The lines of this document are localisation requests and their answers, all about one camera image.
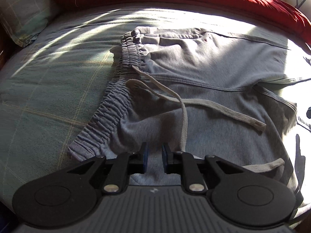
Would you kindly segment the grey sweatpants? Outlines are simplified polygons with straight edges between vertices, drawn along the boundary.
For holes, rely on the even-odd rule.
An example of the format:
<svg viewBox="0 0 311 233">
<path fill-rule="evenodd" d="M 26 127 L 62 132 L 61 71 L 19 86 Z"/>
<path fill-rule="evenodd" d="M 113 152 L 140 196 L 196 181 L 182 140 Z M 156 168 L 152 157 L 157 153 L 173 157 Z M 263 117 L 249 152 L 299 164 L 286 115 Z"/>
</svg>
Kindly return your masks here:
<svg viewBox="0 0 311 233">
<path fill-rule="evenodd" d="M 121 37 L 104 99 L 69 145 L 79 161 L 150 146 L 140 185 L 177 183 L 161 146 L 267 172 L 310 203 L 310 56 L 289 40 L 201 28 L 137 27 Z"/>
</svg>

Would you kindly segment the green plaid bed blanket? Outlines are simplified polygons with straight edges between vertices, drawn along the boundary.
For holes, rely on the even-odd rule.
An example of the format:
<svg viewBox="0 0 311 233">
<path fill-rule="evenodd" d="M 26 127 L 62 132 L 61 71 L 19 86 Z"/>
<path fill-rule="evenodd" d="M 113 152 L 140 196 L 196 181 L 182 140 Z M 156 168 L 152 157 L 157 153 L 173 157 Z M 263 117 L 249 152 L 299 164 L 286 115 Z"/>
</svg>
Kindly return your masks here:
<svg viewBox="0 0 311 233">
<path fill-rule="evenodd" d="M 310 56 L 302 41 L 277 27 L 204 7 L 128 4 L 61 16 L 1 70 L 1 201 L 5 205 L 12 205 L 23 184 L 82 162 L 70 155 L 69 145 L 104 99 L 120 61 L 121 37 L 137 27 L 201 28 L 229 36 L 254 32 L 289 40 Z M 164 173 L 161 157 L 160 164 Z M 141 174 L 131 176 L 131 185 L 140 185 L 132 182 L 137 175 Z M 165 175 L 177 179 L 168 185 L 180 183 L 178 175 Z M 294 194 L 298 219 L 310 210 L 310 203 L 301 205 Z"/>
</svg>

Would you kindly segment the grey plaid pillow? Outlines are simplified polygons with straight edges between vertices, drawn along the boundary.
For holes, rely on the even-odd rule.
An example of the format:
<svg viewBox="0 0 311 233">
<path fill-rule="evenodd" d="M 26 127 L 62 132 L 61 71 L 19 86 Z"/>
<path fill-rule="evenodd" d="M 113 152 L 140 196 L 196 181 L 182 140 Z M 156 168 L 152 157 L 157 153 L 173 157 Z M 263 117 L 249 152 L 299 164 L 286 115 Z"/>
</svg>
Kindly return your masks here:
<svg viewBox="0 0 311 233">
<path fill-rule="evenodd" d="M 1 25 L 19 47 L 33 43 L 58 14 L 54 0 L 1 0 Z"/>
</svg>

